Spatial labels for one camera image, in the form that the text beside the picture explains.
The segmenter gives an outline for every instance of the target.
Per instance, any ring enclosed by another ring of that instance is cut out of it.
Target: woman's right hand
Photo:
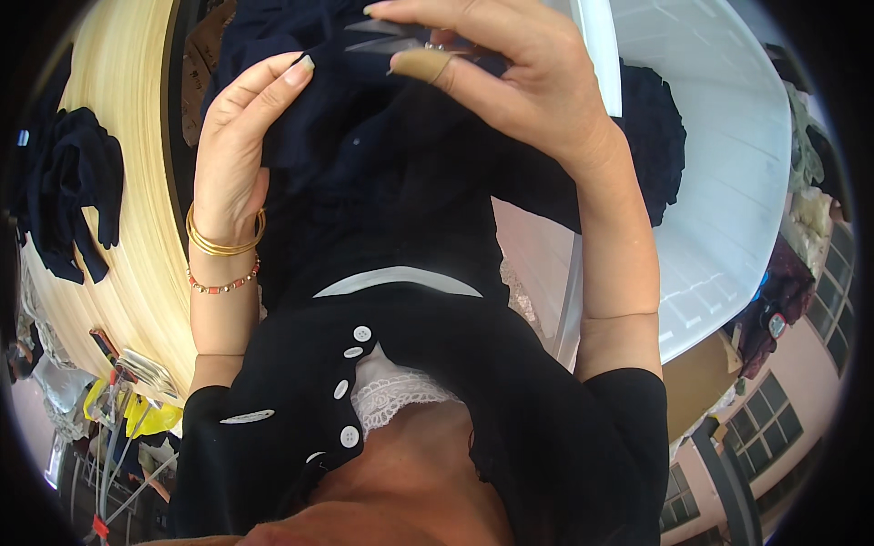
[[[448,53],[412,50],[392,57],[394,72],[433,83],[491,127],[566,169],[596,169],[612,155],[616,126],[583,38],[573,21],[538,0],[389,0],[364,13],[452,30],[514,63],[496,78]]]

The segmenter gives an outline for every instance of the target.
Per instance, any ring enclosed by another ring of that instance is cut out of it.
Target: bracelet
[[[185,230],[188,232],[188,239],[194,243],[194,246],[204,253],[210,254],[211,256],[236,256],[237,254],[242,254],[243,252],[252,250],[256,245],[258,245],[261,238],[264,237],[264,229],[267,226],[267,217],[264,215],[263,208],[258,211],[256,219],[258,220],[258,231],[255,233],[255,239],[253,241],[245,243],[244,245],[236,246],[216,245],[215,243],[206,240],[200,233],[198,233],[197,228],[194,227],[194,203],[192,203],[191,207],[188,209],[188,215],[185,217]]]
[[[185,274],[188,276],[188,283],[192,288],[200,292],[201,294],[221,294],[223,292],[231,292],[234,288],[242,287],[246,284],[247,280],[252,280],[256,276],[258,276],[258,270],[261,269],[261,259],[258,257],[258,253],[255,253],[255,265],[252,267],[252,272],[246,275],[241,279],[236,279],[234,282],[228,283],[221,287],[205,287],[202,284],[199,284],[194,277],[191,276],[191,268],[185,270]]]

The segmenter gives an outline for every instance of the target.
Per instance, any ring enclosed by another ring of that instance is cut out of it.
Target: black cardigan
[[[352,332],[373,335],[358,342]],[[379,341],[469,409],[480,479],[501,496],[516,544],[658,544],[668,479],[667,400],[639,369],[584,384],[547,354],[512,310],[408,283],[280,308],[257,327],[230,389],[205,387],[185,406],[176,536],[244,535],[306,506],[328,471],[357,457],[340,431],[361,430],[342,380]],[[220,420],[273,410],[245,424]],[[309,455],[326,452],[306,462]]]

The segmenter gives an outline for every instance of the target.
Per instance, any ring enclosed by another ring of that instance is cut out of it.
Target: gold bangle
[[[255,233],[255,239],[253,241],[245,243],[244,245],[236,246],[216,245],[215,243],[206,240],[200,233],[198,233],[197,228],[194,227],[194,204],[191,204],[191,208],[188,209],[188,215],[185,217],[185,230],[188,232],[188,239],[194,243],[194,246],[204,253],[211,256],[236,256],[243,252],[252,250],[256,245],[258,245],[261,238],[264,237],[264,229],[267,226],[267,217],[264,215],[263,208],[258,211],[256,219],[258,220],[258,231]]]

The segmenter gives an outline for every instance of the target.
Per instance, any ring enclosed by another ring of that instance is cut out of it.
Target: yellow plastic bag
[[[103,379],[98,379],[88,395],[85,397],[85,417],[95,421],[99,416],[93,416],[88,412],[88,408],[97,400],[100,394],[106,389],[108,383]],[[124,393],[119,393],[115,402],[118,405],[124,401]],[[127,426],[125,427],[125,436],[130,437],[133,433],[136,424],[140,422],[142,413],[149,407],[149,401],[141,395],[133,395],[128,403],[128,409],[124,412],[124,417],[128,418]],[[177,408],[175,405],[164,404],[161,409],[152,407],[149,414],[143,420],[139,430],[136,431],[134,438],[140,437],[143,434],[158,434],[159,432],[168,431],[173,428],[179,419],[182,418],[182,408]]]

